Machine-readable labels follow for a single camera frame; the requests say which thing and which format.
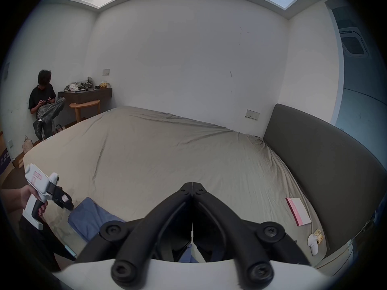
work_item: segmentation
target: man sitting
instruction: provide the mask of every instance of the man sitting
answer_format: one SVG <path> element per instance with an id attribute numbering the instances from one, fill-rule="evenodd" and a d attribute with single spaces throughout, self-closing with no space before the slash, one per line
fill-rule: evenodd
<path id="1" fill-rule="evenodd" d="M 51 71 L 41 70 L 37 77 L 38 86 L 35 87 L 29 96 L 28 109 L 31 114 L 36 113 L 34 130 L 39 140 L 42 140 L 42 128 L 46 138 L 53 135 L 52 120 L 57 117 L 65 106 L 65 98 L 61 97 L 55 101 L 56 94 L 50 84 Z"/>

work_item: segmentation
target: air conditioning vent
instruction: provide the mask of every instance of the air conditioning vent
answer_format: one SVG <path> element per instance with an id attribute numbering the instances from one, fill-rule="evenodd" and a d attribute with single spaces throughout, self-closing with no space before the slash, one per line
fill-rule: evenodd
<path id="1" fill-rule="evenodd" d="M 368 57 L 368 48 L 357 27 L 341 28 L 339 31 L 342 47 L 346 55 L 357 58 Z"/>
<path id="2" fill-rule="evenodd" d="M 349 51 L 351 54 L 364 55 L 363 47 L 361 46 L 359 39 L 356 37 L 343 37 L 341 41 L 347 51 Z"/>

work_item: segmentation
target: paper bag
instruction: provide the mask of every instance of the paper bag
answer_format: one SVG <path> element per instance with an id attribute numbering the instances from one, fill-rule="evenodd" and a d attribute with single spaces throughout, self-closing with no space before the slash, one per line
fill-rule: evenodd
<path id="1" fill-rule="evenodd" d="M 26 136 L 26 138 L 24 140 L 24 144 L 22 145 L 24 154 L 29 152 L 33 147 L 34 146 L 32 144 L 32 141 Z"/>

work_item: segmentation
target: wooden stool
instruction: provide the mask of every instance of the wooden stool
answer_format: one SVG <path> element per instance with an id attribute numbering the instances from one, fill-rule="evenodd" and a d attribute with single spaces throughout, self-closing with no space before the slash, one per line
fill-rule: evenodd
<path id="1" fill-rule="evenodd" d="M 89 108 L 91 106 L 96 105 L 97 106 L 97 110 L 98 110 L 98 114 L 100 114 L 101 113 L 100 103 L 101 103 L 100 100 L 94 100 L 94 101 L 90 101 L 90 102 L 86 102 L 86 103 L 80 103 L 80 104 L 78 104 L 78 103 L 71 103 L 70 107 L 72 109 L 75 109 L 75 117 L 77 119 L 77 123 L 82 121 L 82 118 L 80 116 L 80 109 Z"/>

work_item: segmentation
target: black t-shirt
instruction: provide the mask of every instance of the black t-shirt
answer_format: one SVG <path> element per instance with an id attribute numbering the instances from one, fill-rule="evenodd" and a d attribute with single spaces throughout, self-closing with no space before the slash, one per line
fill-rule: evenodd
<path id="1" fill-rule="evenodd" d="M 56 94 L 54 92 L 54 89 L 52 88 L 51 84 L 47 84 L 45 90 L 39 89 L 38 86 L 36 86 L 30 96 L 29 96 L 29 104 L 28 109 L 32 109 L 39 103 L 40 100 L 48 100 L 48 98 L 54 99 L 56 98 Z"/>

